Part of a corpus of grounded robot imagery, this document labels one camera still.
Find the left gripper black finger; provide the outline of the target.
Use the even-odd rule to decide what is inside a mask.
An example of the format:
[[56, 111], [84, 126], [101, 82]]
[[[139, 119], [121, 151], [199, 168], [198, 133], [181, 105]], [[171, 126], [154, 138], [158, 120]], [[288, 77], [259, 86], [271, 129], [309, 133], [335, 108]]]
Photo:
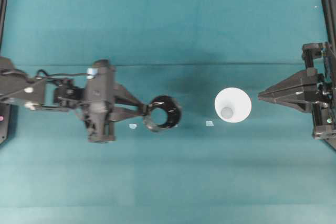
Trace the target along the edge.
[[119, 122], [137, 116], [146, 116], [146, 112], [139, 110], [131, 110], [123, 107], [114, 107], [109, 114], [109, 121]]
[[114, 85], [114, 98], [116, 104], [135, 106], [137, 107], [138, 111], [147, 110], [147, 105], [139, 101], [121, 84], [116, 83]]

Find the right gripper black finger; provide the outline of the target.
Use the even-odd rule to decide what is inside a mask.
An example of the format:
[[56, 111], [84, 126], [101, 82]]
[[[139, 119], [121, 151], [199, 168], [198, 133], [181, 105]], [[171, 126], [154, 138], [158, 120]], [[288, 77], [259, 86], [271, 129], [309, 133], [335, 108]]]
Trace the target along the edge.
[[312, 105], [319, 101], [319, 91], [314, 87], [269, 88], [259, 93], [258, 99], [302, 113], [311, 113]]
[[285, 80], [267, 88], [258, 94], [259, 98], [266, 98], [271, 95], [280, 94], [285, 91], [299, 91], [317, 84], [318, 71], [316, 68], [307, 68], [291, 75]]

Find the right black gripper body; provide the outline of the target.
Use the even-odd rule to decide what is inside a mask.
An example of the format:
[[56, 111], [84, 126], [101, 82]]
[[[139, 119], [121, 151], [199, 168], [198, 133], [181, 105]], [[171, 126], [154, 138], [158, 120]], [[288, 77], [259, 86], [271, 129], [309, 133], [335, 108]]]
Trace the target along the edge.
[[317, 72], [317, 88], [320, 103], [323, 108], [328, 108], [335, 115], [335, 52], [328, 42], [316, 42], [302, 46], [302, 59], [306, 69], [311, 72], [314, 60], [322, 59], [324, 73]]

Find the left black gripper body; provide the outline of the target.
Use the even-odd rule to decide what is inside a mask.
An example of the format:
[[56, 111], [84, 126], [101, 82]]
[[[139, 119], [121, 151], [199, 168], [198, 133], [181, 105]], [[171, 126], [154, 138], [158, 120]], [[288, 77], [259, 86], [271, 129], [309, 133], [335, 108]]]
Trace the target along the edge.
[[88, 105], [85, 102], [85, 88], [86, 86], [84, 88], [75, 86], [72, 79], [63, 79], [59, 81], [59, 87], [54, 91], [54, 103], [68, 109], [79, 109], [81, 114], [78, 117], [87, 128]]

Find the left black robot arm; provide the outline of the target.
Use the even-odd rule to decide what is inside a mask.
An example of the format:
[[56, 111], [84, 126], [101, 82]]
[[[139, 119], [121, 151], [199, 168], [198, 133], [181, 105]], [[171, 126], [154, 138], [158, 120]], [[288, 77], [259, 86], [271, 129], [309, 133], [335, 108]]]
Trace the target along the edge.
[[1, 58], [1, 102], [25, 106], [30, 110], [81, 110], [80, 120], [90, 131], [105, 130], [110, 122], [147, 114], [147, 105], [114, 80], [115, 67], [98, 60], [87, 72], [85, 87], [75, 86], [70, 73], [48, 74], [40, 69], [34, 77], [16, 69], [8, 58]]

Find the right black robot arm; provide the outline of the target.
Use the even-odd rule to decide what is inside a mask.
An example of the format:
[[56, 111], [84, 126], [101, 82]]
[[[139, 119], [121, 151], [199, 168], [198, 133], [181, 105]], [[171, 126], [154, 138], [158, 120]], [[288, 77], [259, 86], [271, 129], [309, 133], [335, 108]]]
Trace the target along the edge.
[[312, 114], [312, 136], [335, 139], [335, 53], [328, 42], [302, 46], [305, 69], [258, 94], [260, 101]]

